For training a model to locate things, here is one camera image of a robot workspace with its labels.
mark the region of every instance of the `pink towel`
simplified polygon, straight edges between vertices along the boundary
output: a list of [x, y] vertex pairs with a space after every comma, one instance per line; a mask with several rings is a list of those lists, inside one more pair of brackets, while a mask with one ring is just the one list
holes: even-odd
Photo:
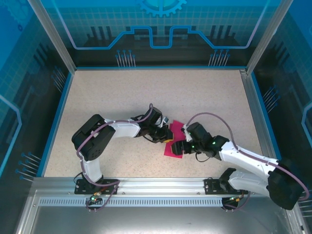
[[175, 155], [174, 153], [172, 153], [171, 146], [176, 141], [185, 140], [185, 135], [181, 131], [181, 128], [183, 127], [183, 125], [184, 125], [183, 123], [176, 121], [176, 120], [174, 120], [173, 123], [170, 124], [169, 129], [174, 134], [174, 140], [166, 143], [165, 152], [164, 152], [165, 156], [182, 158], [183, 155]]

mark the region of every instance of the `work surface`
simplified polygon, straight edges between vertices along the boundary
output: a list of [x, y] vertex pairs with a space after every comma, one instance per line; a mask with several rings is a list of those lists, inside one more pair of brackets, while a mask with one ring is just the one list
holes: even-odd
[[[94, 114], [108, 119], [128, 119], [146, 113], [149, 103], [169, 118], [186, 123], [199, 112], [212, 112], [231, 126], [236, 143], [261, 153], [254, 122], [239, 71], [130, 70], [77, 71], [47, 165], [45, 176], [75, 176], [81, 172], [71, 142], [73, 134]], [[200, 116], [211, 135], [230, 137], [217, 118]], [[214, 177], [228, 167], [211, 158], [204, 163], [195, 155], [183, 159], [164, 156], [165, 144], [142, 137], [116, 138], [100, 157], [105, 177]]]

